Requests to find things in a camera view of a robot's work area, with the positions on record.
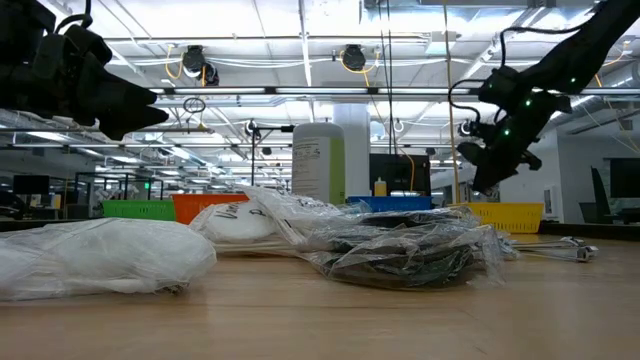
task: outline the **table surface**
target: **table surface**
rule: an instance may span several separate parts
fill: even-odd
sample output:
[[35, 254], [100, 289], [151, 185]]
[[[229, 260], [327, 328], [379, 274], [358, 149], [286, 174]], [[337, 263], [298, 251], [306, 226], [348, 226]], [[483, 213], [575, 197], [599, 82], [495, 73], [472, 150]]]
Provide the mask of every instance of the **table surface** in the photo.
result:
[[221, 258], [178, 296], [0, 304], [0, 359], [638, 359], [640, 244], [591, 243], [589, 264], [527, 257], [504, 287], [429, 292]]

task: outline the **ventilation duct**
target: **ventilation duct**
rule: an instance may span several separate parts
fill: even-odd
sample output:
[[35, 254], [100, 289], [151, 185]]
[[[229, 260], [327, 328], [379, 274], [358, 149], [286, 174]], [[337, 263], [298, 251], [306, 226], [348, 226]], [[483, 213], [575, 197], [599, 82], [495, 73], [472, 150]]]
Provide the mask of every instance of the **ventilation duct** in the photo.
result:
[[[603, 77], [601, 79], [602, 86], [605, 88], [640, 87], [640, 73], [638, 71], [640, 71], [640, 61], [634, 61], [633, 63], [614, 70]], [[595, 95], [583, 96], [575, 99], [571, 101], [571, 105], [573, 106], [573, 113], [557, 113], [551, 117], [551, 121], [547, 129], [567, 124], [575, 119], [603, 110], [605, 107], [608, 108], [608, 105], [604, 102], [604, 97]]]

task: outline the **ceiling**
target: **ceiling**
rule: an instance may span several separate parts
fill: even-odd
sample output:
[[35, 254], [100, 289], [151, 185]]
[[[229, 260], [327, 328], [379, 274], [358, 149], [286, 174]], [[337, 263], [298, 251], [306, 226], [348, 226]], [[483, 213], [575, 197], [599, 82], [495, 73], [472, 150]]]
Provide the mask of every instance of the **ceiling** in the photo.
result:
[[[84, 11], [84, 0], [40, 1], [54, 12], [58, 21], [69, 14]], [[387, 81], [380, 31], [390, 29], [391, 46], [388, 38], [384, 40], [384, 58], [392, 69], [393, 83], [390, 85], [447, 88], [449, 77], [452, 82], [462, 78], [484, 79], [490, 75], [491, 69], [499, 66], [496, 34], [500, 30], [513, 24], [553, 29], [572, 27], [588, 18], [587, 10], [593, 1], [558, 0], [558, 7], [536, 9], [527, 8], [527, 0], [450, 1], [449, 3], [454, 4], [447, 9], [452, 59], [450, 66], [445, 61], [443, 8], [419, 3], [417, 0], [390, 1], [389, 21], [386, 4], [383, 2], [381, 19], [375, 1], [370, 0], [94, 0], [91, 13], [94, 22], [90, 29], [103, 36], [116, 55], [107, 65], [108, 71], [150, 88], [199, 86], [195, 80], [185, 75], [172, 79], [165, 69], [168, 66], [172, 74], [177, 74], [180, 54], [186, 50], [187, 45], [196, 44], [205, 47], [206, 57], [220, 74], [221, 87], [364, 88], [364, 76], [346, 71], [339, 61], [339, 54], [346, 44], [359, 44], [363, 48], [368, 59], [367, 67], [372, 67], [367, 74], [370, 85], [385, 87]], [[303, 27], [306, 31], [304, 37], [301, 36]], [[636, 60], [636, 54], [640, 51], [640, 42], [636, 41], [638, 35], [640, 25], [636, 23], [610, 50], [607, 61], [615, 63], [602, 69], [602, 77]], [[507, 64], [518, 70], [525, 69], [564, 38], [561, 35], [510, 34], [507, 36]], [[497, 54], [487, 56], [487, 51]], [[195, 116], [187, 123], [185, 120], [189, 116], [184, 115], [182, 110], [185, 98], [175, 96], [159, 100], [159, 104], [162, 104], [159, 106], [170, 113], [166, 124], [155, 127], [163, 129], [163, 132], [132, 134], [124, 142], [140, 146], [152, 143], [209, 144], [219, 145], [220, 148], [184, 148], [190, 155], [187, 156], [188, 160], [154, 147], [125, 148], [126, 154], [120, 148], [92, 150], [100, 155], [135, 158], [139, 164], [146, 165], [235, 166], [236, 171], [227, 173], [241, 174], [241, 170], [246, 169], [242, 167], [249, 165], [246, 157], [250, 148], [232, 151], [222, 146], [245, 143], [244, 125], [250, 119], [261, 125], [273, 126], [302, 124], [312, 120], [331, 121], [333, 104], [344, 101], [366, 104], [372, 121], [388, 121], [390, 112], [388, 100], [381, 96], [375, 102], [367, 97], [354, 99], [348, 96], [202, 96], [211, 105], [201, 117]], [[238, 101], [242, 104], [241, 107], [237, 106]], [[460, 105], [465, 104], [476, 107], [483, 119], [492, 119], [497, 110], [493, 105], [479, 103], [474, 99], [462, 99]], [[394, 101], [392, 106], [393, 116], [403, 125], [399, 133], [401, 143], [451, 143], [450, 109], [446, 96], [401, 98]], [[454, 124], [464, 122], [471, 116], [473, 113], [469, 111], [453, 109]], [[602, 114], [597, 111], [592, 116], [598, 118], [607, 114], [606, 111]], [[584, 126], [585, 121], [585, 118], [576, 119], [575, 124], [570, 122], [563, 125], [562, 131], [570, 132], [575, 127]], [[201, 127], [208, 130], [192, 132], [200, 123]], [[55, 122], [43, 125], [49, 128], [73, 126], [66, 119], [55, 119]], [[604, 130], [599, 130], [598, 134], [612, 135]], [[112, 144], [95, 132], [66, 136], [68, 138], [63, 141], [69, 143]], [[46, 140], [27, 135], [23, 135], [22, 139], [31, 143]], [[379, 143], [386, 142], [388, 140], [382, 139]], [[290, 143], [291, 134], [275, 131], [264, 140], [263, 145]], [[424, 147], [409, 148], [409, 153], [424, 154]], [[261, 155], [261, 160], [273, 159], [271, 163], [265, 163], [272, 166], [279, 161], [285, 169], [282, 172], [263, 169], [262, 173], [266, 174], [264, 181], [288, 179], [290, 169], [281, 160], [291, 159], [291, 152], [286, 146], [282, 149], [276, 146], [272, 150], [269, 156]], [[372, 151], [385, 149], [374, 148]], [[438, 151], [441, 159], [449, 159], [451, 156], [450, 150]], [[93, 156], [104, 163], [104, 158], [99, 155], [87, 156]], [[106, 164], [132, 165], [110, 158]], [[209, 171], [180, 170], [181, 177], [215, 175]], [[229, 181], [244, 180], [239, 175], [225, 180]]]

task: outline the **white container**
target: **white container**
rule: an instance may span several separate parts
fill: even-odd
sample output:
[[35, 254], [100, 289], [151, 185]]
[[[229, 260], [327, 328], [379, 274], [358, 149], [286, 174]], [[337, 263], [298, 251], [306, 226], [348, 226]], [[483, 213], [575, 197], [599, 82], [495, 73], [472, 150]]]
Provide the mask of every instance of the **white container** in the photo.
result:
[[344, 131], [310, 123], [293, 131], [293, 193], [334, 205], [345, 203]]

